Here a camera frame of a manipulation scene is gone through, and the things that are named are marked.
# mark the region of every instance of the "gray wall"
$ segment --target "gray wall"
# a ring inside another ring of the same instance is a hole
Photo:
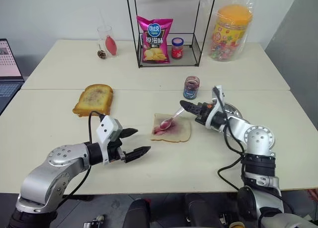
[[[265,51],[318,128],[317,0],[295,0]]]

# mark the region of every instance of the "chip bag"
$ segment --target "chip bag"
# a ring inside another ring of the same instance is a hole
[[[173,19],[147,20],[137,16],[143,30],[143,62],[170,63],[167,50],[167,36]]]

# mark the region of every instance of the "glass jar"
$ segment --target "glass jar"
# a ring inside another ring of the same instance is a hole
[[[183,39],[173,38],[171,47],[171,56],[174,59],[180,59],[183,56]]]
[[[184,83],[183,96],[188,100],[197,97],[200,80],[196,76],[188,76]]]
[[[211,57],[216,61],[230,61],[251,20],[252,13],[246,6],[230,4],[219,9],[212,34]]]

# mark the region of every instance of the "spoon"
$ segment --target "spoon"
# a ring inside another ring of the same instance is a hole
[[[177,112],[170,118],[162,121],[159,125],[159,129],[166,130],[171,126],[171,122],[174,118],[179,116],[184,111],[183,107],[180,107],[180,109],[177,110]]]

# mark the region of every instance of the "laptop keyboard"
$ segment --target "laptop keyboard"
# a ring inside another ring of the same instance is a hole
[[[0,84],[0,97],[10,97],[19,84]]]

